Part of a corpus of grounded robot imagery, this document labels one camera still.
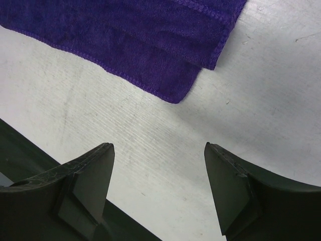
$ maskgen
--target white surface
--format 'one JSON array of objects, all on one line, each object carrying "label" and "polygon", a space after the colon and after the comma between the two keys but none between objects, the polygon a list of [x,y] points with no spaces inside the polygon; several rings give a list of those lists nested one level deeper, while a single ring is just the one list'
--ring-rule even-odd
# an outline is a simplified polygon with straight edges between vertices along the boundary
[{"label": "white surface", "polygon": [[250,0],[178,105],[0,28],[0,117],[60,163],[115,144],[108,199],[164,241],[221,237],[203,149],[321,185],[321,2]]}]

